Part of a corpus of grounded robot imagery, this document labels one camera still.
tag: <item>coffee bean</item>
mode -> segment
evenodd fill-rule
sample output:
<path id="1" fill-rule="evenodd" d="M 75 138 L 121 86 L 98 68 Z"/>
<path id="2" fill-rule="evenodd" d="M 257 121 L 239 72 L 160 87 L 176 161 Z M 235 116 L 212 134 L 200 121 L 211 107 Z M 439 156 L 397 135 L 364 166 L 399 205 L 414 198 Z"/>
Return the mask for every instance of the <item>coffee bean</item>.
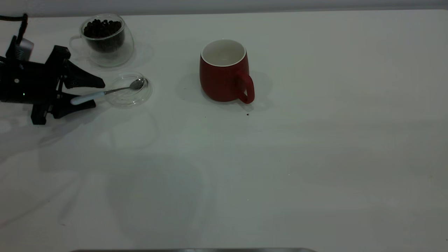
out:
<path id="1" fill-rule="evenodd" d="M 87 26 L 84 27 L 83 34 L 88 38 L 100 39 L 106 38 L 117 33 L 121 27 L 122 23 L 120 21 L 108 21 L 108 20 L 99 20 L 95 19 L 91 22 L 87 23 Z M 125 40 L 125 33 L 121 31 L 120 33 L 107 38 L 100 40 L 88 40 L 88 44 L 91 48 L 98 52 L 114 52 L 116 51 Z"/>

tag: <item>glass saucer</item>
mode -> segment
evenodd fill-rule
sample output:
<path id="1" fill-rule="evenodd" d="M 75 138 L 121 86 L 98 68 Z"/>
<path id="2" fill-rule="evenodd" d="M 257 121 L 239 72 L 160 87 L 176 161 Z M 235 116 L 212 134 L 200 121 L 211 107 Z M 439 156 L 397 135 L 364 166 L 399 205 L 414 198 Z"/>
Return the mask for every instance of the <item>glass saucer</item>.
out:
<path id="1" fill-rule="evenodd" d="M 138 90 L 125 89 L 106 95 L 106 100 L 117 108 L 131 108 L 144 103 L 152 93 L 152 87 L 147 78 L 141 73 L 126 72 L 121 73 L 108 85 L 108 90 L 117 89 L 121 87 L 129 87 L 136 79 L 144 79 L 143 86 Z"/>

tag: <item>metal spoon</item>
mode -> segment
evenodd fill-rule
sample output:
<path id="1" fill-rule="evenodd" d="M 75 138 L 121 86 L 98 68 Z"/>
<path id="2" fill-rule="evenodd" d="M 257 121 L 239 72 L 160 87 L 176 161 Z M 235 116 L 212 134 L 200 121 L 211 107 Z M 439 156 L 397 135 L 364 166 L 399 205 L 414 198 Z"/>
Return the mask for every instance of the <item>metal spoon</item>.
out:
<path id="1" fill-rule="evenodd" d="M 70 103 L 72 105 L 78 105 L 81 103 L 84 103 L 86 101 L 90 101 L 96 98 L 100 98 L 102 96 L 108 95 L 110 93 L 114 93 L 117 91 L 121 91 L 121 90 L 125 90 L 125 89 L 132 89 L 132 90 L 138 90 L 140 88 L 143 87 L 143 84 L 145 84 L 145 79 L 144 78 L 138 78 L 136 80 L 134 80 L 131 85 L 129 85 L 129 87 L 122 87 L 122 88 L 117 88 L 117 89 L 112 89 L 112 90 L 108 90 L 108 91 L 100 91 L 100 92 L 95 92 L 95 93 L 91 93 L 88 95 L 83 95 L 83 96 L 78 96 L 75 97 L 73 99 L 70 100 Z"/>

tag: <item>white tabletop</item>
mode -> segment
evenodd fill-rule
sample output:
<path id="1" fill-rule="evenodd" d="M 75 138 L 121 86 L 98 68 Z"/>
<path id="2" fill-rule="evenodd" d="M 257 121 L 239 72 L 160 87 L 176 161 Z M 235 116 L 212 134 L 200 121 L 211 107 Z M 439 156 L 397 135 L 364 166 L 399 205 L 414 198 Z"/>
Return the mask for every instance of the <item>white tabletop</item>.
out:
<path id="1" fill-rule="evenodd" d="M 132 109 L 34 126 L 0 104 L 0 251 L 448 250 L 448 12 L 125 16 L 149 78 Z M 85 17 L 32 18 L 32 61 Z M 18 23 L 0 22 L 6 51 Z M 241 42 L 255 101 L 200 88 L 209 41 Z M 92 88 L 67 92 L 85 94 Z"/>

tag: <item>mug handle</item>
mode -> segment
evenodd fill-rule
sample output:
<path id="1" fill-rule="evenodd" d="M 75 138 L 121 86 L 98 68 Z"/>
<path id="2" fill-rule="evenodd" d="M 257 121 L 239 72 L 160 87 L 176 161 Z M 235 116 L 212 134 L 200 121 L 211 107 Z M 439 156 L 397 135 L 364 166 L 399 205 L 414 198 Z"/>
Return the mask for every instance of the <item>mug handle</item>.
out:
<path id="1" fill-rule="evenodd" d="M 242 92 L 241 94 L 238 95 L 238 98 L 246 104 L 253 102 L 255 99 L 255 91 L 254 91 L 254 82 L 252 81 L 252 78 L 248 74 L 243 72 L 237 72 L 237 78 L 240 78 L 244 82 L 247 91 L 247 95 L 244 92 Z"/>
<path id="2" fill-rule="evenodd" d="M 80 38 L 81 38 L 80 35 L 76 35 L 76 36 L 73 36 L 73 37 L 71 37 L 71 38 L 69 39 L 69 47 L 70 47 L 70 50 L 73 51 L 73 52 L 75 52 L 75 53 L 78 54 L 78 55 L 82 55 L 82 53 L 81 53 L 81 51 L 77 50 L 77 49 L 72 45 L 72 42 L 73 42 L 74 40 L 76 40 L 76 39 L 80 39 Z"/>

